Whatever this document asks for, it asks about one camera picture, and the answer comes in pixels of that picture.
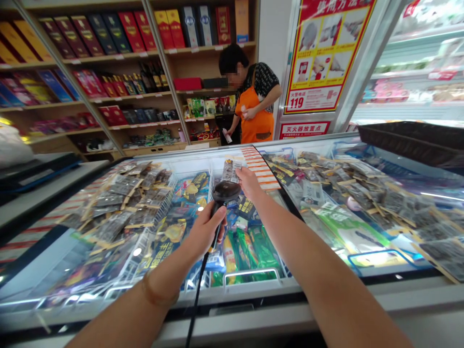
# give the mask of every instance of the white plastic bag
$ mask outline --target white plastic bag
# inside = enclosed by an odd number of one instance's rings
[[[0,169],[34,159],[32,149],[19,136],[19,131],[0,123]]]

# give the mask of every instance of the black patterned shirt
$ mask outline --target black patterned shirt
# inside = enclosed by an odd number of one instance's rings
[[[250,65],[243,86],[237,90],[236,100],[238,100],[240,94],[251,87],[251,80],[253,79],[255,69],[255,91],[260,102],[267,97],[271,89],[279,84],[279,79],[266,63]],[[269,105],[265,110],[272,114],[274,112],[274,103]]]

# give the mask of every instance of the red poster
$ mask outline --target red poster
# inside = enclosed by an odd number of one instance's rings
[[[329,126],[329,121],[284,123],[280,126],[279,139],[305,138],[327,134]]]
[[[301,0],[284,114],[335,111],[376,0]]]

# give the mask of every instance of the shelving unit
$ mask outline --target shelving unit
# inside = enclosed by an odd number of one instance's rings
[[[186,145],[197,143],[191,142],[189,134],[192,131],[203,131],[204,123],[208,122],[210,129],[215,129],[216,122],[214,116],[205,116],[193,119],[184,119],[184,105],[188,98],[198,97],[224,97],[235,94],[231,88],[204,88],[193,91],[177,91],[174,88],[174,79],[182,77],[216,78],[220,77],[218,68],[218,58],[220,52],[227,47],[223,45],[185,47],[176,49],[166,49],[163,45],[161,35],[156,24],[154,11],[177,9],[179,14],[183,6],[198,6],[194,1],[176,0],[77,0],[72,3],[63,3],[58,0],[34,0],[12,1],[9,0],[0,5],[1,9],[6,9],[1,15],[1,21],[12,19],[24,19],[32,27],[35,35],[46,47],[53,61],[39,61],[35,63],[22,63],[17,65],[0,64],[0,73],[16,71],[35,71],[41,69],[60,69],[70,81],[73,88],[80,97],[79,101],[68,103],[55,103],[47,105],[9,107],[0,109],[2,117],[12,121],[17,126],[21,134],[28,139],[28,143],[38,153],[58,152],[72,148],[83,160],[116,159],[121,156],[134,156],[134,153],[150,151],[163,152],[160,148],[171,150],[182,150]],[[216,6],[228,6],[231,24],[232,42],[235,42],[235,11],[234,0],[207,1],[211,7],[212,17],[216,16]],[[240,43],[253,64],[257,61],[259,44],[259,8],[260,0],[249,0],[249,42]],[[43,29],[39,18],[88,15],[97,13],[117,13],[144,11],[145,16],[153,33],[156,50],[146,52],[132,52],[99,57],[87,58],[63,58],[57,50],[48,34]],[[146,93],[142,95],[129,95],[121,97],[91,98],[81,88],[74,77],[73,72],[83,69],[104,71],[110,76],[112,74],[123,75],[139,73],[139,62],[153,62],[158,60],[166,74],[169,91]],[[102,115],[100,108],[118,105],[121,110],[127,108],[155,108],[160,112],[176,110],[179,120],[165,122],[150,122],[132,125],[109,125]],[[29,135],[30,128],[36,121],[47,121],[60,119],[77,113],[90,113],[99,124],[98,128],[76,130],[65,133],[50,134],[45,136]],[[135,135],[151,135],[157,130],[167,128],[173,138],[179,138],[179,131],[186,136],[185,143],[175,143],[174,145],[160,145],[144,148],[125,148],[130,137]],[[99,137],[109,139],[114,145],[114,150],[98,151],[87,153],[83,150],[82,144],[86,139]],[[219,146],[219,139],[209,139],[211,146]]]

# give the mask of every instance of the hand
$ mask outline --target hand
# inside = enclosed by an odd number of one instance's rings
[[[243,112],[243,118],[245,120],[252,120],[256,116],[256,109],[255,108],[249,108],[245,112]]]
[[[242,169],[235,169],[235,173],[240,179],[240,186],[242,187],[245,196],[252,202],[254,202],[264,191],[262,190],[258,178],[248,168],[242,167]]]
[[[224,236],[224,226],[227,225],[227,209],[222,206],[216,211],[213,217],[210,218],[213,207],[214,202],[208,203],[205,209],[198,215],[190,230],[190,234],[184,243],[182,243],[182,245],[186,245],[189,250],[194,253],[197,259],[206,254],[210,248],[214,240],[214,233],[219,224],[221,224],[221,230],[217,238],[218,244],[222,242],[222,237]]]

